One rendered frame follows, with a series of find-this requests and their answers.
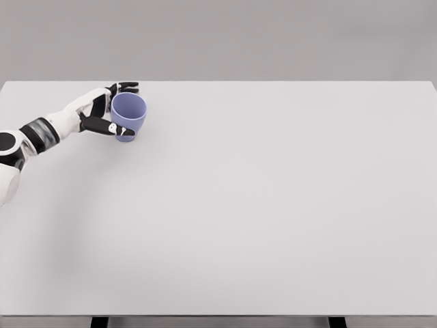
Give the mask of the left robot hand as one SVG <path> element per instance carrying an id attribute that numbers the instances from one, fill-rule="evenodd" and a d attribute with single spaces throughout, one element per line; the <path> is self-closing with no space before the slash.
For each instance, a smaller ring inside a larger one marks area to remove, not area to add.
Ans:
<path id="1" fill-rule="evenodd" d="M 109 87 L 99 87 L 68 104 L 66 111 L 69 120 L 61 138 L 65 139 L 71 133 L 83 131 L 109 136 L 134 137 L 136 133 L 131 128 L 103 118 L 110 112 L 112 100 L 122 92 L 137 94 L 139 83 L 125 81 L 114 83 Z"/>

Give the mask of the blue cup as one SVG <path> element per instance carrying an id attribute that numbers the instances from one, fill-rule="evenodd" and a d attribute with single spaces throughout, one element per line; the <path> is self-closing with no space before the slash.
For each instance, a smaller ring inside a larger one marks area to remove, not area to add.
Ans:
<path id="1" fill-rule="evenodd" d="M 120 142 L 130 142 L 138 135 L 147 115 L 147 105 L 144 99 L 137 94 L 122 92 L 116 95 L 111 103 L 111 121 L 118 126 L 134 131 L 130 136 L 124 133 L 116 135 Z"/>

